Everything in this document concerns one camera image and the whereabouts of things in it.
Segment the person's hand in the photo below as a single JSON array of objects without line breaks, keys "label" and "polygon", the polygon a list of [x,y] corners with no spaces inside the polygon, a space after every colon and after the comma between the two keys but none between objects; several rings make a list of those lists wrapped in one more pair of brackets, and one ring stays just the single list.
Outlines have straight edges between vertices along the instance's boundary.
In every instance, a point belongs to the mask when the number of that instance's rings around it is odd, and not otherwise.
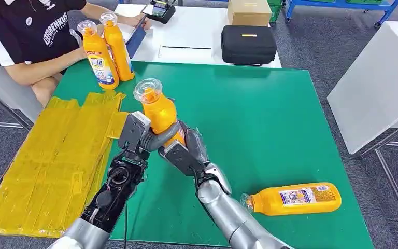
[{"label": "person's hand", "polygon": [[78,60],[83,60],[86,59],[88,56],[86,55],[86,51],[83,49],[83,47],[79,47],[75,50],[77,52],[77,59]]},{"label": "person's hand", "polygon": [[[139,15],[136,15],[134,17],[130,17],[129,21],[128,21],[128,25],[135,27],[136,25],[138,25],[138,23],[141,21],[141,19],[143,18],[144,13],[141,13]],[[152,26],[151,21],[146,17],[146,19],[143,22],[143,28],[145,30],[148,30],[150,27]]]}]

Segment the green cutting mat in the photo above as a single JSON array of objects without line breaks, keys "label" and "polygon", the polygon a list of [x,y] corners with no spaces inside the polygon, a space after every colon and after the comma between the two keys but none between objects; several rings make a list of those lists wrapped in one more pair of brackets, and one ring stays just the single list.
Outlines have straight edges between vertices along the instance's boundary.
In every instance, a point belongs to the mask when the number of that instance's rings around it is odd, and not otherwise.
[{"label": "green cutting mat", "polygon": [[[373,248],[308,71],[133,62],[135,79],[117,88],[127,94],[122,110],[141,106],[138,80],[158,78],[176,99],[179,118],[199,127],[209,155],[226,173],[239,199],[275,186],[311,182],[336,185],[343,203],[332,213],[254,217],[295,248]],[[87,61],[68,69],[55,96],[100,92]],[[118,152],[113,146],[112,157]],[[147,180],[128,204],[127,238],[141,241],[228,245],[194,195],[193,179],[157,153]],[[124,216],[111,238],[124,238]]]}]

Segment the lying bottle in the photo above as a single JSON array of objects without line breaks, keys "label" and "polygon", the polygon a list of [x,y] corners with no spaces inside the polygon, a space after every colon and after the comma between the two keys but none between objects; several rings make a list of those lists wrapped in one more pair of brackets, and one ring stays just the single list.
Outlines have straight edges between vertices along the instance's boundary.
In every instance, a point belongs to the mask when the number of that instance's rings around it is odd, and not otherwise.
[{"label": "lying bottle", "polygon": [[[158,79],[140,81],[133,90],[133,96],[143,104],[144,115],[151,120],[150,126],[155,134],[160,134],[178,121],[175,103],[162,94],[162,84]],[[164,147],[175,140],[185,145],[182,129],[179,129],[176,135],[164,144]]]},{"label": "lying bottle", "polygon": [[83,49],[98,79],[98,84],[104,89],[115,89],[119,84],[118,73],[110,58],[106,42],[97,33],[97,25],[87,20],[80,22],[77,29],[83,35]]},{"label": "lying bottle", "polygon": [[135,77],[132,63],[127,53],[123,34],[117,25],[117,15],[112,12],[103,13],[100,16],[100,22],[104,26],[104,39],[110,46],[113,61],[117,66],[118,76],[120,80],[127,81]]},{"label": "lying bottle", "polygon": [[341,196],[331,183],[308,183],[243,194],[241,202],[249,211],[266,215],[325,213],[341,206]]}]

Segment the clear bottle cap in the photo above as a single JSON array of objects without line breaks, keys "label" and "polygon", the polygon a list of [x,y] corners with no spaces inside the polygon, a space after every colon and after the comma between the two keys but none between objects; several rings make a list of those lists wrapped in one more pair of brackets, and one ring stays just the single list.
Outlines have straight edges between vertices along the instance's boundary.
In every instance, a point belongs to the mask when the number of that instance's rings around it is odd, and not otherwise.
[{"label": "clear bottle cap", "polygon": [[82,21],[77,25],[77,29],[82,35],[97,34],[97,25],[93,21]]},{"label": "clear bottle cap", "polygon": [[118,23],[118,17],[117,17],[117,15],[115,15],[113,12],[103,13],[103,14],[100,16],[100,22],[101,22],[104,26],[112,27],[112,26],[117,25],[117,23]]},{"label": "clear bottle cap", "polygon": [[155,102],[162,94],[162,84],[158,79],[143,79],[133,90],[136,100],[144,104]]},{"label": "clear bottle cap", "polygon": [[240,197],[240,203],[246,210],[249,211],[249,213],[254,211],[254,202],[252,201],[252,197],[250,195],[243,193]]}]

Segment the folded yellow bag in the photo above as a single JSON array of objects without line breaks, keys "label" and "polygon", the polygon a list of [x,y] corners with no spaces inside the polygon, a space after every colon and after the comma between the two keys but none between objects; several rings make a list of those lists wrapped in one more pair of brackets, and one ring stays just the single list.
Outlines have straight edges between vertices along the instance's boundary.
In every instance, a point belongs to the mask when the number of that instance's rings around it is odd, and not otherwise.
[{"label": "folded yellow bag", "polygon": [[111,137],[124,125],[123,98],[89,93],[82,107],[50,100],[0,185],[0,234],[64,233],[101,185]]}]

